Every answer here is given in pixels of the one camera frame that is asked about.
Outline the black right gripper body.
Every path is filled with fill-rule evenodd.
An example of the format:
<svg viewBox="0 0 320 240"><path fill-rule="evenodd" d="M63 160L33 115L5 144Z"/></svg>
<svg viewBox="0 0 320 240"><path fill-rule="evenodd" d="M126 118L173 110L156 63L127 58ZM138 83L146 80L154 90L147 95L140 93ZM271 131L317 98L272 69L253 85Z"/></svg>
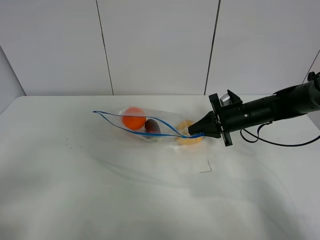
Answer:
<svg viewBox="0 0 320 240"><path fill-rule="evenodd" d="M215 114L216 122L219 125L224 144L226 147L229 147L233 145L233 142L230 135L230 127L227 125L227 119L229 118L227 117L227 113L240 107L243 104L243 101L229 89L226 94L229 94L232 100L232 103L227 106L221 106L220 97L217 93L211 94L209 96L209 101Z"/></svg>

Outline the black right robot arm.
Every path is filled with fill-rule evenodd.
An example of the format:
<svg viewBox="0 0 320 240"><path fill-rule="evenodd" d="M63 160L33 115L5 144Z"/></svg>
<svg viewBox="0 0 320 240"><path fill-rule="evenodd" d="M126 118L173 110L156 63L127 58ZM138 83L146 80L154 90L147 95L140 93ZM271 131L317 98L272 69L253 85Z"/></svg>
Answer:
<svg viewBox="0 0 320 240"><path fill-rule="evenodd" d="M231 146L231 133L245 132L247 128L270 125L272 122L303 116L320 109L320 75L310 72L307 82L275 92L247 103L228 90L219 97L209 96L212 111L188 127L191 137L223 138Z"/></svg>

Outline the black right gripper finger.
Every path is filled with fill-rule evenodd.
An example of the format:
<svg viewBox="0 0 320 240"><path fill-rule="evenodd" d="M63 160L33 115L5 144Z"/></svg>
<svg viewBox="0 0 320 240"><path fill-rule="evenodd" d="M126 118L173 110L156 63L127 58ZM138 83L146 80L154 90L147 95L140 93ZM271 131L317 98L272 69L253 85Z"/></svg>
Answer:
<svg viewBox="0 0 320 240"><path fill-rule="evenodd" d="M215 139L221 138L220 127L216 121L215 113L209 111L202 119L190 125L188 133L191 136L202 135Z"/></svg>

